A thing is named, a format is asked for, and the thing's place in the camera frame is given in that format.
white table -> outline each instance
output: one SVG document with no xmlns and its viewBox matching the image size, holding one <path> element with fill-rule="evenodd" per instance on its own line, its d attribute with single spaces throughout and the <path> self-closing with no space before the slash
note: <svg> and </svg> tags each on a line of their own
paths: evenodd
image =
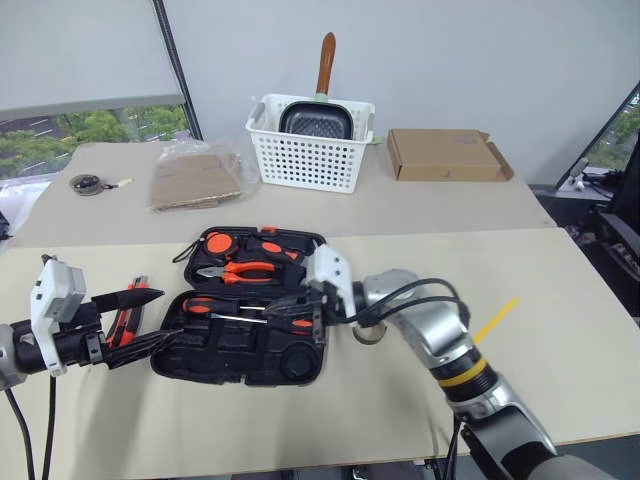
<svg viewBox="0 0 640 480">
<path fill-rule="evenodd" d="M 353 195 L 261 185 L 249 198 L 224 206 L 149 213 L 151 176 L 165 143 L 89 144 L 42 194 L 13 246 L 113 245 L 192 241 L 215 225 L 275 225 L 325 236 L 466 232 L 554 227 L 518 177 L 508 182 L 397 182 L 386 145 L 370 146 Z M 124 188 L 79 197 L 75 175 Z"/>
<path fill-rule="evenodd" d="M 478 331 L 511 298 L 519 305 L 480 349 L 502 371 L 557 443 L 640 431 L 640 333 L 600 276 L 560 229 L 341 237 L 330 245 L 354 278 L 391 267 L 453 282 Z M 188 289 L 184 245 L 53 249 L 85 271 L 90 294 L 122 288 L 147 273 L 167 294 L 146 311 L 160 325 Z M 28 316 L 41 248 L 0 256 L 3 320 Z M 108 327 L 112 318 L 103 318 Z M 48 378 L 33 375 L 15 394 L 40 465 Z M 353 464 L 445 454 L 451 412 L 430 374 L 395 328 L 373 347 L 348 327 L 332 328 L 326 363 L 305 387 L 203 385 L 160 377 L 147 361 L 109 372 L 70 368 L 58 383 L 52 478 L 158 478 L 286 467 Z M 0 465 L 24 478 L 22 441 L 0 401 Z"/>
</svg>

pliers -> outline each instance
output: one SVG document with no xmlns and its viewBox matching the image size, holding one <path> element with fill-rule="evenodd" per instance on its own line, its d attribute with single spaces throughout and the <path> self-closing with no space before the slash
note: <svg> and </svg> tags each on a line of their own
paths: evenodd
<svg viewBox="0 0 640 480">
<path fill-rule="evenodd" d="M 269 262 L 229 262 L 224 267 L 206 267 L 196 270 L 198 275 L 203 277 L 212 278 L 219 277 L 226 284 L 235 283 L 274 283 L 275 279 L 273 274 L 276 271 L 276 266 Z M 240 273 L 247 272 L 267 272 L 267 277 L 245 277 L 240 276 Z"/>
</svg>

tool case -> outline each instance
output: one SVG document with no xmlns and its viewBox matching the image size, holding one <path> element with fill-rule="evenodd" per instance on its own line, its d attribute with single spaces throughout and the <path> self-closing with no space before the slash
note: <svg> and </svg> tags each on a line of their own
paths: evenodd
<svg viewBox="0 0 640 480">
<path fill-rule="evenodd" d="M 174 258 L 188 258 L 184 278 L 193 289 L 178 295 L 165 315 L 161 328 L 182 333 L 151 357 L 153 370 L 212 384 L 313 381 L 322 368 L 326 332 L 320 299 L 310 301 L 314 290 L 302 281 L 305 259 L 324 243 L 315 233 L 273 227 L 205 230 Z"/>
</svg>

white plastic basket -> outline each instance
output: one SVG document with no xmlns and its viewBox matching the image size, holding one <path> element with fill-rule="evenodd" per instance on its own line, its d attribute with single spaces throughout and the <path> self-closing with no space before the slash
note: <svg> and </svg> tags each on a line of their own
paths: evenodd
<svg viewBox="0 0 640 480">
<path fill-rule="evenodd" d="M 365 147 L 373 138 L 375 107 L 370 103 L 331 100 L 351 113 L 354 140 L 278 132 L 282 111 L 299 101 L 313 98 L 265 95 L 247 120 L 245 127 L 251 134 L 262 181 L 353 193 Z"/>
</svg>

window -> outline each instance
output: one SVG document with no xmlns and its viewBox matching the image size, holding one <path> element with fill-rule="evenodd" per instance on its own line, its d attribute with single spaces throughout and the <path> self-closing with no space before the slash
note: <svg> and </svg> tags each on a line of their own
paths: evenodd
<svg viewBox="0 0 640 480">
<path fill-rule="evenodd" d="M 640 92 L 636 88 L 584 153 L 589 166 L 624 170 L 636 144 L 638 129 Z"/>
<path fill-rule="evenodd" d="M 58 172 L 87 142 L 151 142 L 189 134 L 182 105 L 5 120 L 0 122 L 0 180 Z"/>
</svg>

